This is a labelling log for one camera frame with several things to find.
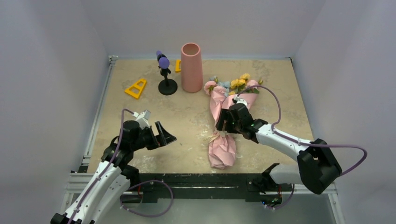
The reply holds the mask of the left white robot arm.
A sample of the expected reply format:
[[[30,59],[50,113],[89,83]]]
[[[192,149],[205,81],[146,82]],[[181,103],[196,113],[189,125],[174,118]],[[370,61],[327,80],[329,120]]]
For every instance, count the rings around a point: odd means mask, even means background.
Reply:
[[[164,147],[176,137],[167,132],[161,123],[155,123],[158,135],[152,127],[138,121],[124,121],[119,136],[111,141],[101,157],[94,175],[82,193],[63,214],[56,213],[52,224],[97,224],[125,191],[139,186],[139,170],[129,166],[134,152],[146,148]]]

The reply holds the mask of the cream printed ribbon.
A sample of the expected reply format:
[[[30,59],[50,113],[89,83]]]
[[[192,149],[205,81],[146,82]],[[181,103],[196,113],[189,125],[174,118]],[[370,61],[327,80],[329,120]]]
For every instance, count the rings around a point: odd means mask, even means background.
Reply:
[[[221,139],[223,142],[228,142],[228,133],[225,131],[215,131],[212,135],[206,137],[203,139],[204,143],[210,143],[215,141],[217,138]]]

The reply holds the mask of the pink flower bouquet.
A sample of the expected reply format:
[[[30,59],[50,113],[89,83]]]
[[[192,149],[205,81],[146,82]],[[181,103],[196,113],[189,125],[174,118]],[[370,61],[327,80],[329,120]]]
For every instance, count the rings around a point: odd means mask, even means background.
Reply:
[[[208,138],[208,157],[212,168],[225,169],[234,165],[237,147],[232,136],[232,118],[227,111],[234,104],[233,98],[239,93],[247,102],[247,108],[251,108],[260,93],[256,86],[262,83],[262,79],[256,81],[248,73],[224,82],[213,76],[205,83],[204,90],[210,96],[209,108],[215,121],[215,130]]]

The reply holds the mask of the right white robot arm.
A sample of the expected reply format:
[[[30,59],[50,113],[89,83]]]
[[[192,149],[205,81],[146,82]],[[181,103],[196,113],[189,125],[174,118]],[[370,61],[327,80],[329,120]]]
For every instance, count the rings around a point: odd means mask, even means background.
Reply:
[[[242,103],[221,109],[216,129],[241,134],[296,161],[295,165],[274,163],[251,180],[261,191],[275,190],[282,184],[302,184],[319,195],[342,174],[341,166],[324,140],[294,140],[292,135],[276,130],[267,121],[254,119]]]

